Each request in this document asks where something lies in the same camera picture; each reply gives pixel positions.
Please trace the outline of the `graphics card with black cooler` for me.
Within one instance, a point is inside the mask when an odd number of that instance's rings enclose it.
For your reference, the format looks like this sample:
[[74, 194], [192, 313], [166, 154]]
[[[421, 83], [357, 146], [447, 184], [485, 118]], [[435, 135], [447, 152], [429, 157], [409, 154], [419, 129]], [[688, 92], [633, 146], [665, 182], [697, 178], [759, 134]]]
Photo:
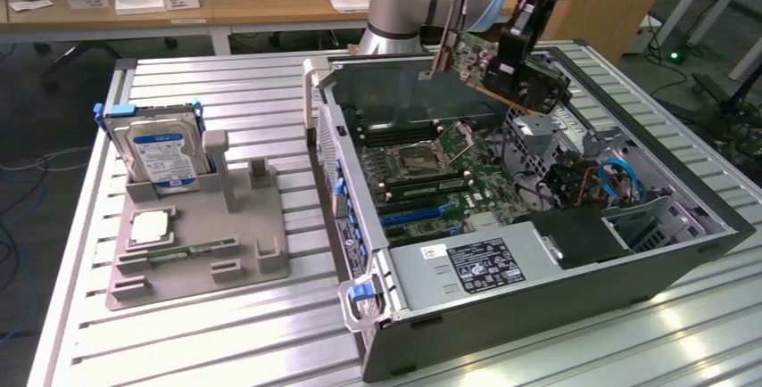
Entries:
[[431, 73], [449, 73], [468, 87], [511, 106], [540, 114], [567, 103], [569, 78], [548, 54], [528, 54], [513, 68], [497, 61], [497, 44], [467, 32], [445, 30]]

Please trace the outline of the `wooden cabinet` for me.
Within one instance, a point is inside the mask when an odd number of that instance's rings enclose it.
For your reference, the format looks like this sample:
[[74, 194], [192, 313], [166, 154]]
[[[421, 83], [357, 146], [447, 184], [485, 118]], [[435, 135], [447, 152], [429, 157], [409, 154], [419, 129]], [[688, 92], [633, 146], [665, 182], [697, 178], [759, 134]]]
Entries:
[[557, 0], [543, 41], [581, 40], [617, 62], [656, 0]]

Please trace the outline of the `metal disk bay cage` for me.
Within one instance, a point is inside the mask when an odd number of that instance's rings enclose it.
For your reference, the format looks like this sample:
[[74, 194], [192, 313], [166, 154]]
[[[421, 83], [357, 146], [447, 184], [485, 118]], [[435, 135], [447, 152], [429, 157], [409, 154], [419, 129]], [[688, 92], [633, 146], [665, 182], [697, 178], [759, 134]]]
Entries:
[[557, 125], [545, 115], [519, 115], [511, 120], [508, 135], [508, 166], [543, 177], [568, 150]]

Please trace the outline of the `metal socket cover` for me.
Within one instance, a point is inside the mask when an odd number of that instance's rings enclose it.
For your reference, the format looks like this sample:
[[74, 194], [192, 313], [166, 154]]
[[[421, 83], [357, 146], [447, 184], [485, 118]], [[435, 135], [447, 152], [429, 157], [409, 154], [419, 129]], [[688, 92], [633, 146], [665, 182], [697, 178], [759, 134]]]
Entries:
[[449, 152], [456, 152], [471, 147], [475, 144], [475, 140], [469, 122], [459, 120], [449, 124], [436, 141]]

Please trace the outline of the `CPU socket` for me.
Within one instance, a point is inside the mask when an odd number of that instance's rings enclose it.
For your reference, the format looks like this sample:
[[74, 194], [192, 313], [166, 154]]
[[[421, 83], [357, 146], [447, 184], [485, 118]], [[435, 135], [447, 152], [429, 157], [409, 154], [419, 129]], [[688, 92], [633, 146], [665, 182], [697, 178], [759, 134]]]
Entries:
[[395, 155], [400, 171], [408, 177], [447, 170], [445, 162], [432, 142], [401, 147]]

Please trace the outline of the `green motherboard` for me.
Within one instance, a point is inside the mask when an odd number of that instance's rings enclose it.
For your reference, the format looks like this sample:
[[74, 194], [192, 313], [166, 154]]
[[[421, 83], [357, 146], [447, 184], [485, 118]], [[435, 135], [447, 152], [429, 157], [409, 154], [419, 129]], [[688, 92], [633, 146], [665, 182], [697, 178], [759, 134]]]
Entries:
[[[436, 139], [445, 127], [459, 120], [469, 122], [475, 144], [460, 151], [449, 152]], [[399, 226], [381, 226], [389, 246], [399, 247], [475, 232], [468, 224], [472, 213], [491, 211], [501, 221], [500, 226], [507, 226], [524, 220], [524, 216], [532, 210], [497, 156], [500, 134], [489, 119], [460, 117], [451, 120], [416, 121], [397, 126], [364, 125], [356, 128], [352, 138], [379, 219], [413, 210], [433, 208], [444, 203], [451, 204], [440, 218]], [[427, 142], [436, 145], [447, 170], [408, 177], [400, 171], [395, 155], [401, 147]], [[469, 189], [407, 201], [385, 202], [384, 193], [391, 185], [407, 185], [449, 177], [471, 179]]]

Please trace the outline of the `black RAM stick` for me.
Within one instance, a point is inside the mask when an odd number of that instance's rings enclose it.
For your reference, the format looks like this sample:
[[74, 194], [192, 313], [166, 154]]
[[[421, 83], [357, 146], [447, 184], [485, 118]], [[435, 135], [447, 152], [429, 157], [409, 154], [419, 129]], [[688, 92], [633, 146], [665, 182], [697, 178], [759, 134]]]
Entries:
[[384, 193], [385, 202], [400, 202], [428, 196], [452, 194], [467, 191], [472, 180], [464, 177], [449, 177], [427, 180], [407, 185], [391, 185]]

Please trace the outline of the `blue expansion slot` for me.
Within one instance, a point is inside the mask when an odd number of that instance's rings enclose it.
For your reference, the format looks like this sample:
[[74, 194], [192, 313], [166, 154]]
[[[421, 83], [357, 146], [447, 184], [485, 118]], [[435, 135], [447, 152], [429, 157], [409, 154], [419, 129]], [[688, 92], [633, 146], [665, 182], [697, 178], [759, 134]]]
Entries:
[[420, 220], [428, 220], [433, 218], [440, 218], [449, 209], [451, 204], [444, 203], [436, 205], [433, 208], [428, 208], [424, 210], [413, 210], [403, 214], [389, 215], [380, 219], [380, 225], [383, 227], [387, 226], [399, 226], [401, 224], [407, 224]]

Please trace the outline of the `grey power supply unit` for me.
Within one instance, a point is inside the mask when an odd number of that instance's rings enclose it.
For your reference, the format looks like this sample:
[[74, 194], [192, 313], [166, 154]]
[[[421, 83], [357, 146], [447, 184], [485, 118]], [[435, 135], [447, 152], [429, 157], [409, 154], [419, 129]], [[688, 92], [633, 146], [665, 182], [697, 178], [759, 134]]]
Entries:
[[529, 222], [391, 249], [407, 308], [432, 307], [524, 287], [561, 272]]

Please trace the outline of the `wooden desk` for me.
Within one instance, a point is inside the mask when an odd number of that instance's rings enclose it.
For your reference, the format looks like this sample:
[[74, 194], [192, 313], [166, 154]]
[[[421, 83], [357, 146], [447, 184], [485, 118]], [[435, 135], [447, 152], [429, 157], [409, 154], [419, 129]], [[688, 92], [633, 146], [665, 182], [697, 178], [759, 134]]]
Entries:
[[329, 0], [200, 0], [197, 9], [118, 15], [110, 6], [70, 9], [66, 0], [16, 12], [0, 0], [0, 44], [205, 36], [230, 54], [228, 36], [292, 30], [361, 29], [364, 12], [337, 12]]

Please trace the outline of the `open black PC case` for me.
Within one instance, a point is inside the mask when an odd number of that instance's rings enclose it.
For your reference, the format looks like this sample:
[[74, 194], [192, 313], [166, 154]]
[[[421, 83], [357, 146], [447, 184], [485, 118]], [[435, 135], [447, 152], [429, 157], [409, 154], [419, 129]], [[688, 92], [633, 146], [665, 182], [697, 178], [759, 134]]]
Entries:
[[[547, 47], [571, 97], [548, 114], [521, 109], [432, 74], [427, 54], [304, 61], [304, 124], [325, 229], [339, 269], [337, 299], [367, 382], [408, 380], [469, 353], [649, 301], [755, 229], [676, 150], [693, 149], [679, 125], [585, 49]], [[540, 177], [505, 158], [511, 120], [545, 115], [568, 150]], [[489, 119], [497, 156], [532, 210], [524, 220], [561, 272], [524, 287], [411, 310], [399, 288], [352, 136], [372, 124]], [[340, 161], [348, 195], [333, 195]], [[348, 289], [371, 283], [372, 299]]]

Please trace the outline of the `grey plastic parts rack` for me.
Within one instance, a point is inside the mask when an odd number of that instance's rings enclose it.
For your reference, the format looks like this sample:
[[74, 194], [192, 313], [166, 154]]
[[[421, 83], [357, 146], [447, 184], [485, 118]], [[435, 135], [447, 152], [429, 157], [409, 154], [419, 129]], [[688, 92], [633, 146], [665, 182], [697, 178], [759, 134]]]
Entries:
[[[198, 189], [158, 195], [148, 183], [126, 184], [122, 213], [105, 290], [109, 310], [190, 297], [281, 279], [290, 273], [276, 170], [254, 158], [229, 169], [222, 130], [202, 134], [214, 172], [198, 176]], [[132, 219], [148, 211], [169, 214], [168, 234], [134, 244]], [[192, 259], [152, 262], [150, 251], [204, 243], [236, 242]]]

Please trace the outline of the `hard disk in blue carrier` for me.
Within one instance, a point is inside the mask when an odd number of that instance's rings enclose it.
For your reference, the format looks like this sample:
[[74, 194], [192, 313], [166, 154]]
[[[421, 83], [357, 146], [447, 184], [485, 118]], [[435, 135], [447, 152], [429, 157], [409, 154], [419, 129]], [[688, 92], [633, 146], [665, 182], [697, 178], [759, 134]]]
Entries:
[[129, 181], [148, 183], [158, 195], [192, 192], [212, 171], [202, 149], [202, 105], [194, 101], [138, 107], [93, 106], [93, 120], [109, 137]]

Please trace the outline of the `green RAM stick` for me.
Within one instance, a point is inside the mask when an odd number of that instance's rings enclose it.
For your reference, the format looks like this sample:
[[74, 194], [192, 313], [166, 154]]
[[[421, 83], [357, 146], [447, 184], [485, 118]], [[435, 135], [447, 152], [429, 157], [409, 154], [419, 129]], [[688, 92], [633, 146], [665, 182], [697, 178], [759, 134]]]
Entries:
[[145, 257], [152, 262], [205, 257], [213, 254], [213, 250], [216, 248], [221, 248], [228, 244], [236, 244], [236, 242], [204, 243], [193, 246], [168, 248], [157, 251], [150, 251]]

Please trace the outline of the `silver CPU chip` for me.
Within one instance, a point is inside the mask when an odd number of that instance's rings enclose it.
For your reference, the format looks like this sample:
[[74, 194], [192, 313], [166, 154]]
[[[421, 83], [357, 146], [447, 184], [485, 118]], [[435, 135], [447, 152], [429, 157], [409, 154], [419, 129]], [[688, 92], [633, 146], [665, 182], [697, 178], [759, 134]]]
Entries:
[[130, 240], [134, 244], [157, 242], [168, 234], [169, 214], [165, 211], [148, 211], [132, 219]]

